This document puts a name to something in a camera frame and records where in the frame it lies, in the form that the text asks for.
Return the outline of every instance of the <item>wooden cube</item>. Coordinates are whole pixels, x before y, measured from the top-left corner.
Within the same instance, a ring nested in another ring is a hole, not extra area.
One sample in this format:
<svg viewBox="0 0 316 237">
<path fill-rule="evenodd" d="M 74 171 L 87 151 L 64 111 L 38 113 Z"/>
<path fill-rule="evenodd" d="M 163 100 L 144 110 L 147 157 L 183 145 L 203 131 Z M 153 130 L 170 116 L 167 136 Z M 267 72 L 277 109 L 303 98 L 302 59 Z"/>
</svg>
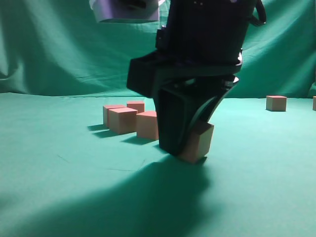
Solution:
<svg viewBox="0 0 316 237">
<path fill-rule="evenodd" d="M 269 95 L 267 96 L 266 109 L 269 111 L 286 111 L 286 100 L 285 96 Z"/>
<path fill-rule="evenodd" d="M 178 157 L 189 163 L 198 162 L 209 152 L 213 130 L 214 125 L 198 120 L 192 128 L 184 150 Z"/>
<path fill-rule="evenodd" d="M 117 108 L 125 108 L 125 105 L 105 105 L 103 106 L 103 124 L 106 127 L 110 127 L 109 110 Z"/>
<path fill-rule="evenodd" d="M 137 113 L 142 113 L 145 111 L 144 101 L 128 101 L 127 107 L 137 110 Z"/>
<path fill-rule="evenodd" d="M 109 109 L 110 130 L 117 134 L 136 131 L 137 110 L 131 108 Z"/>
<path fill-rule="evenodd" d="M 137 137 L 158 140 L 158 123 L 156 111 L 146 111 L 136 116 Z"/>
</svg>

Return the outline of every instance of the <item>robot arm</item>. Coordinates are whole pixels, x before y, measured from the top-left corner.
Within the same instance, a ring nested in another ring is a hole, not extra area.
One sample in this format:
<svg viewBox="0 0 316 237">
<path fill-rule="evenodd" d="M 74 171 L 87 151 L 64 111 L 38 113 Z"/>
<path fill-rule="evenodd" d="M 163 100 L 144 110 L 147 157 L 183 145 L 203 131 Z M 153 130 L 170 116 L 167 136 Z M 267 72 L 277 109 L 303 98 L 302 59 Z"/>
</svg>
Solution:
<svg viewBox="0 0 316 237">
<path fill-rule="evenodd" d="M 179 155 L 195 123 L 210 120 L 239 81 L 248 26 L 265 22 L 261 0 L 171 0 L 156 50 L 132 59 L 127 78 L 127 88 L 153 98 L 163 150 Z"/>
</svg>

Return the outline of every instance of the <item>green backdrop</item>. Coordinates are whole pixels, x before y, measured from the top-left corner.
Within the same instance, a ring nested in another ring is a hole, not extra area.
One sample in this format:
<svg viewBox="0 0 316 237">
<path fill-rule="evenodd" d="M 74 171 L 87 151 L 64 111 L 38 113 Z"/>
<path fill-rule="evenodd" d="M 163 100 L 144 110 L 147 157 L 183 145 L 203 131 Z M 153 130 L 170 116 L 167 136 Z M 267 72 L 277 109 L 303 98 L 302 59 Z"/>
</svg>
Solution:
<svg viewBox="0 0 316 237">
<path fill-rule="evenodd" d="M 316 94 L 315 0 L 263 0 L 267 24 L 250 27 L 239 85 L 229 97 Z M 0 0 L 0 92 L 136 96 L 129 60 L 154 50 L 166 22 L 97 24 L 88 0 Z"/>
</svg>

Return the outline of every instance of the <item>green cloth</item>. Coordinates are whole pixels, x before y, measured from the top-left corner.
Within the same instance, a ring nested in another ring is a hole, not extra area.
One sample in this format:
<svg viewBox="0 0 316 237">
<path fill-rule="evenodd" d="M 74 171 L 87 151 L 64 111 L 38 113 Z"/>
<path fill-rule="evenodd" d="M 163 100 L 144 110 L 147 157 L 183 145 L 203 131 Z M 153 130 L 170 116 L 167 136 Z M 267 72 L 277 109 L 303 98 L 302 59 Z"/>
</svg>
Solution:
<svg viewBox="0 0 316 237">
<path fill-rule="evenodd" d="M 316 236 L 311 99 L 225 99 L 204 165 L 106 130 L 130 99 L 0 94 L 1 237 Z"/>
<path fill-rule="evenodd" d="M 263 0 L 267 24 L 250 26 L 240 83 L 228 97 L 316 94 L 315 0 Z M 155 49 L 166 23 L 97 24 L 88 0 L 0 0 L 0 92 L 136 96 L 129 60 Z"/>
</svg>

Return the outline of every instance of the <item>pink-topped cube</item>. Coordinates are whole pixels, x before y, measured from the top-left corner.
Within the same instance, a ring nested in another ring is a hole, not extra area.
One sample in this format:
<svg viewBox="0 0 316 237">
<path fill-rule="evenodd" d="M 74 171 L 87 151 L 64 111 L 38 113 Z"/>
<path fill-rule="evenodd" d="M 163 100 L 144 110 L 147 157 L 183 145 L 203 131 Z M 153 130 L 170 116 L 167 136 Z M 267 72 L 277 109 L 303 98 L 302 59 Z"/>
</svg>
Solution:
<svg viewBox="0 0 316 237">
<path fill-rule="evenodd" d="M 286 100 L 287 97 L 285 96 L 269 95 L 267 96 L 266 109 L 269 111 L 285 112 Z"/>
<path fill-rule="evenodd" d="M 131 108 L 110 109 L 110 130 L 117 134 L 126 134 L 136 131 L 137 110 Z"/>
<path fill-rule="evenodd" d="M 198 162 L 209 152 L 213 130 L 214 125 L 197 121 L 192 128 L 186 146 L 178 157 L 189 163 Z"/>
<path fill-rule="evenodd" d="M 158 140 L 158 122 L 156 111 L 146 111 L 136 115 L 137 137 Z"/>
<path fill-rule="evenodd" d="M 126 108 L 125 105 L 105 105 L 103 106 L 103 124 L 106 127 L 110 127 L 109 110 L 117 108 Z"/>
<path fill-rule="evenodd" d="M 137 113 L 142 113 L 145 111 L 144 101 L 128 101 L 127 107 L 137 110 Z"/>
</svg>

